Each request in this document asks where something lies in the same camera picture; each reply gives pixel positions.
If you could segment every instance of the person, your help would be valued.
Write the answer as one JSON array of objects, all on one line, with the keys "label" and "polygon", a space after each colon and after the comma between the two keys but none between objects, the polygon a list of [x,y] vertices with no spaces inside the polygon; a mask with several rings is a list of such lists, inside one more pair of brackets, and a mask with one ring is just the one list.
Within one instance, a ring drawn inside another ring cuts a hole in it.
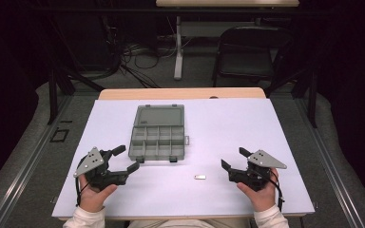
[{"label": "person", "polygon": [[[278,171],[271,168],[275,175],[271,175],[271,180],[278,181]],[[70,218],[65,224],[65,228],[88,227],[101,228],[105,227],[106,209],[103,206],[106,198],[110,196],[117,186],[109,185],[103,191],[99,192],[87,185],[84,175],[79,177],[80,185],[86,186],[81,193],[80,205],[75,209],[73,218]],[[255,192],[243,183],[238,183],[237,187],[245,194],[253,204],[254,219],[259,228],[283,228],[289,227],[287,219],[275,204],[275,185],[268,182],[265,187]],[[183,228],[183,227],[201,227],[201,228],[241,228],[248,227],[246,218],[221,218],[221,219],[173,219],[173,220],[136,220],[131,221],[128,228]]]}]

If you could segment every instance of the hand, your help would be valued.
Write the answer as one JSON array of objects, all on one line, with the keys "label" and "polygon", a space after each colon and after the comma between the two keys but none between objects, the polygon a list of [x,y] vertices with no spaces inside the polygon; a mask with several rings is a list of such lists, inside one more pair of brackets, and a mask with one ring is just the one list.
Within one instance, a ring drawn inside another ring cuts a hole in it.
[{"label": "hand", "polygon": [[[271,181],[277,182],[278,171],[276,168],[271,168]],[[251,200],[256,212],[266,211],[275,205],[275,185],[268,181],[265,187],[258,192],[254,191],[242,182],[237,184],[237,187]]]},{"label": "hand", "polygon": [[[87,185],[85,175],[79,176],[79,182],[81,188]],[[103,203],[109,195],[111,195],[117,189],[117,185],[111,184],[103,191],[99,191],[96,188],[92,188],[90,184],[81,192],[80,208],[87,212],[96,213],[103,209]]]}]

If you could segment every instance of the white sleeve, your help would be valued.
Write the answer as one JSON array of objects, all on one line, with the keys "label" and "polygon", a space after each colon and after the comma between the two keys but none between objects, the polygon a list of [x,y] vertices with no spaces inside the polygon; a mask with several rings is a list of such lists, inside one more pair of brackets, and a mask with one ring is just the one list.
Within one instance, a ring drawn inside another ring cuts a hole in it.
[{"label": "white sleeve", "polygon": [[259,228],[286,228],[289,227],[287,219],[274,205],[263,212],[255,212],[254,219]]},{"label": "white sleeve", "polygon": [[105,214],[105,208],[103,208],[100,212],[90,213],[80,207],[77,207],[73,213],[73,218],[70,218],[63,227],[104,228],[106,226]]}]

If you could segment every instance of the white tabletop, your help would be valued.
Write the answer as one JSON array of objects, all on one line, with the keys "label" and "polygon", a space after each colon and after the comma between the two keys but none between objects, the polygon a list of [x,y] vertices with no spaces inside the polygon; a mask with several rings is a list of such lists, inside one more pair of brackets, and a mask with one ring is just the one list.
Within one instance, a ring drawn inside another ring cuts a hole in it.
[{"label": "white tabletop", "polygon": [[157,0],[158,7],[297,7],[298,0]]},{"label": "white tabletop", "polygon": [[[285,202],[283,214],[304,215],[314,208],[269,99],[124,100],[96,101],[75,152],[63,190],[52,215],[72,217],[76,203],[72,177],[80,159],[97,146],[109,150],[120,144],[126,151],[111,158],[110,171],[133,163],[127,155],[138,105],[184,105],[185,135],[190,144],[177,163],[146,161],[106,201],[111,219],[181,219],[251,217],[250,200],[228,180],[221,159],[245,170],[239,147],[265,150],[287,169],[279,169]],[[195,180],[205,175],[205,180]]]}]

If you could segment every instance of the gray plastic organizer box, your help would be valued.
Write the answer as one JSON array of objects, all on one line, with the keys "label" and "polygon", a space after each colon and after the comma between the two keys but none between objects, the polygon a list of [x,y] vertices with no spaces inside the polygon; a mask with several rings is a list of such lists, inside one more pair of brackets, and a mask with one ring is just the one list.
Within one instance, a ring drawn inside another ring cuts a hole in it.
[{"label": "gray plastic organizer box", "polygon": [[140,163],[183,160],[183,105],[138,106],[128,155]]}]

